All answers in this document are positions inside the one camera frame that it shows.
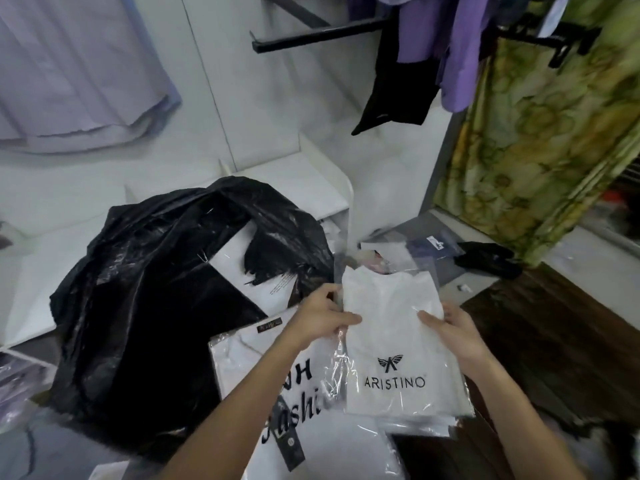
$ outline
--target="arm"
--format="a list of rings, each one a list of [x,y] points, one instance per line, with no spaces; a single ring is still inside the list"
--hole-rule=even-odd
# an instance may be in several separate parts
[[[471,316],[443,303],[445,319],[419,312],[439,334],[460,369],[476,383],[518,480],[585,480],[562,441],[543,423],[522,389],[493,357]]]
[[[165,467],[161,480],[235,480],[242,477],[264,423],[298,354],[336,329],[361,322],[327,296],[311,293],[249,374],[206,418]]]

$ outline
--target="hand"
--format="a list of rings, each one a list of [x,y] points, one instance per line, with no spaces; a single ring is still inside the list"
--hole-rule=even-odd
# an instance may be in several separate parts
[[[418,312],[420,321],[434,330],[442,343],[458,358],[462,373],[476,380],[489,367],[493,355],[480,336],[471,316],[453,303],[443,303],[444,320]]]
[[[315,339],[331,335],[341,327],[360,323],[360,315],[341,312],[338,305],[327,298],[329,293],[339,290],[340,285],[325,283],[306,297],[282,332],[282,336],[290,340],[294,347],[304,350]]]

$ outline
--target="green patterned curtain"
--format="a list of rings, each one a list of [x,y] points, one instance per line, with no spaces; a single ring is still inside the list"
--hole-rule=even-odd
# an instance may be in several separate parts
[[[571,0],[563,21],[602,33],[560,69],[501,39],[435,198],[532,266],[640,153],[640,0]]]

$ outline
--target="white t-shirt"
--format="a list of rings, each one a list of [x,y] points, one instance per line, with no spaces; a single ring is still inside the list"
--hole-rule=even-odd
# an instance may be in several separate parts
[[[222,397],[267,351],[295,309],[212,340],[210,350]],[[295,425],[304,461],[289,471],[274,432],[266,426],[244,472],[245,480],[404,478],[389,439],[373,418],[324,410],[320,380],[332,343],[316,340],[298,355],[281,396]]]
[[[458,361],[416,316],[418,310],[444,316],[428,272],[347,267],[342,288],[344,309],[362,316],[346,335],[348,413],[413,419],[473,413]]]

